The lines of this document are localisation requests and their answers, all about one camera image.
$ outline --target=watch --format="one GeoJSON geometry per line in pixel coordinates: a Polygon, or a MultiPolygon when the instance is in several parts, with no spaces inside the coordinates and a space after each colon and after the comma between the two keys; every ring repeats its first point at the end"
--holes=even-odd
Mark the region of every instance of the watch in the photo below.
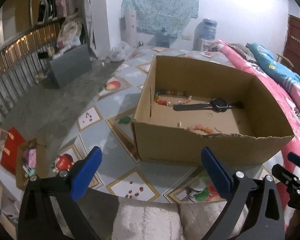
{"type": "Polygon", "coordinates": [[[173,106],[173,110],[175,111],[213,110],[217,113],[222,113],[232,108],[243,109],[244,105],[240,101],[236,103],[228,103],[222,98],[215,98],[211,100],[209,103],[173,106]]]}

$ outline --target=blue pillow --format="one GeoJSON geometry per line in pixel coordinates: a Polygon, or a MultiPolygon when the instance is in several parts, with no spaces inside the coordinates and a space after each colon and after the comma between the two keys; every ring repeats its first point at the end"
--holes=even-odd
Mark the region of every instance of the blue pillow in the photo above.
{"type": "Polygon", "coordinates": [[[276,62],[271,51],[258,43],[248,43],[248,48],[253,53],[262,70],[288,93],[293,83],[300,84],[300,76],[281,63],[276,62]]]}

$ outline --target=red gift bag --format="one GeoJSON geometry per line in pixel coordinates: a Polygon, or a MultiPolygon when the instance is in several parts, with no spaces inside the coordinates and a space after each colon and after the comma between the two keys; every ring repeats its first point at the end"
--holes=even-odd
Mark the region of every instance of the red gift bag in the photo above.
{"type": "Polygon", "coordinates": [[[20,144],[24,143],[26,140],[21,136],[16,128],[12,127],[9,131],[0,129],[1,133],[5,132],[8,134],[4,145],[0,141],[0,164],[7,171],[11,172],[13,175],[16,174],[16,158],[18,153],[18,147],[20,144]]]}

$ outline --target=plastic bag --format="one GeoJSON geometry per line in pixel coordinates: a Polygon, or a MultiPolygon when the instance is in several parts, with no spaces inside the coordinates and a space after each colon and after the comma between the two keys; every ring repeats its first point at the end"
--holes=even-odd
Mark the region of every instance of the plastic bag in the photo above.
{"type": "Polygon", "coordinates": [[[113,47],[109,58],[112,61],[126,60],[131,53],[131,49],[128,43],[121,41],[118,46],[113,47]]]}
{"type": "Polygon", "coordinates": [[[80,46],[81,28],[82,23],[80,18],[67,18],[63,22],[60,33],[58,35],[57,46],[61,49],[67,45],[70,45],[71,48],[74,46],[80,46]]]}

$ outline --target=patterned tablecloth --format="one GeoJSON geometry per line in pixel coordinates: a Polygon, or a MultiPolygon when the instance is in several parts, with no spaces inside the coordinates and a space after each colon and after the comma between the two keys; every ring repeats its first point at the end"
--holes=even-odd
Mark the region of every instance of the patterned tablecloth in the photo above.
{"type": "MultiPolygon", "coordinates": [[[[133,142],[133,118],[154,55],[193,57],[233,67],[220,52],[198,52],[141,47],[96,91],[64,140],[59,155],[73,161],[94,147],[103,157],[90,187],[109,194],[163,203],[215,201],[220,197],[202,167],[185,167],[140,161],[133,142]]],[[[263,167],[236,167],[250,177],[268,174],[263,167]]]]}

